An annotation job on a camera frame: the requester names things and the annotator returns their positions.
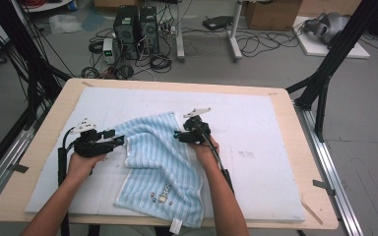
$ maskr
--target human hand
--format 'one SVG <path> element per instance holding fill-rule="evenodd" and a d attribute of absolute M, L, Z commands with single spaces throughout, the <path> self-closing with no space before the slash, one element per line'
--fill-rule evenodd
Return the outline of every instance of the human hand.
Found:
<path fill-rule="evenodd" d="M 73 152 L 70 157 L 69 169 L 66 178 L 78 183 L 82 183 L 95 168 L 96 164 L 103 160 L 106 154 L 94 157 L 82 157 Z"/>
<path fill-rule="evenodd" d="M 214 140 L 212 136 L 210 136 L 210 139 L 212 145 L 216 148 L 217 152 L 220 152 L 220 145 Z M 188 146 L 196 152 L 196 156 L 198 157 L 199 162 L 201 162 L 204 168 L 211 165 L 217 165 L 216 158 L 213 152 L 211 151 L 211 148 L 208 146 L 207 141 L 203 142 L 200 145 L 188 144 Z"/>

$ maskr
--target white paper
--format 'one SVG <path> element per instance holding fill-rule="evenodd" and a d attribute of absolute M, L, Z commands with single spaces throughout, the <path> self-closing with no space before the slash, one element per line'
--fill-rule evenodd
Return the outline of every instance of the white paper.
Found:
<path fill-rule="evenodd" d="M 247 219 L 300 221 L 305 216 L 299 200 L 271 100 L 266 96 L 123 88 L 86 88 L 59 141 L 47 158 L 27 212 L 37 212 L 57 188 L 57 149 L 64 134 L 84 118 L 102 131 L 130 119 L 174 111 L 179 124 L 194 108 L 212 110 L 201 117 L 220 143 L 220 158 L 228 169 L 235 196 Z M 69 136 L 70 144 L 78 136 Z M 71 213 L 141 215 L 113 205 L 128 169 L 125 147 L 117 147 L 94 169 L 73 200 Z M 190 158 L 202 170 L 190 150 Z M 213 218 L 208 181 L 202 198 L 205 217 Z"/>

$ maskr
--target towel label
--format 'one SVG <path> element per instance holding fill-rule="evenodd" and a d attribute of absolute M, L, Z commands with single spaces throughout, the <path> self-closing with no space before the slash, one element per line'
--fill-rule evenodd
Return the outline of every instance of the towel label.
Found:
<path fill-rule="evenodd" d="M 171 222 L 171 226 L 170 226 L 169 231 L 171 233 L 178 235 L 179 231 L 180 231 L 180 227 L 182 227 L 182 221 L 179 220 L 179 219 L 173 218 L 173 221 Z"/>

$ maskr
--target computer tower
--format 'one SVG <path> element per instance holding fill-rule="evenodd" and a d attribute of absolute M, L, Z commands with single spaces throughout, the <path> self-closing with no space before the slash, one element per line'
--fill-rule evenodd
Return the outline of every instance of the computer tower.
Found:
<path fill-rule="evenodd" d="M 119 6 L 113 23 L 119 54 L 125 59 L 139 59 L 141 25 L 137 6 Z"/>
<path fill-rule="evenodd" d="M 156 7 L 143 7 L 140 11 L 140 24 L 144 39 L 144 53 L 158 54 L 158 20 Z"/>

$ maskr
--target blue striped towel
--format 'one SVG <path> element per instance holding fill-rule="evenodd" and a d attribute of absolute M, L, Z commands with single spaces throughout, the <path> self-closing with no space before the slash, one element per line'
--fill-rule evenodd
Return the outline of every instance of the blue striped towel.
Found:
<path fill-rule="evenodd" d="M 201 227 L 202 177 L 185 144 L 174 137 L 179 125 L 172 112 L 140 117 L 115 127 L 127 139 L 125 165 L 131 168 L 114 204 L 158 218 Z"/>

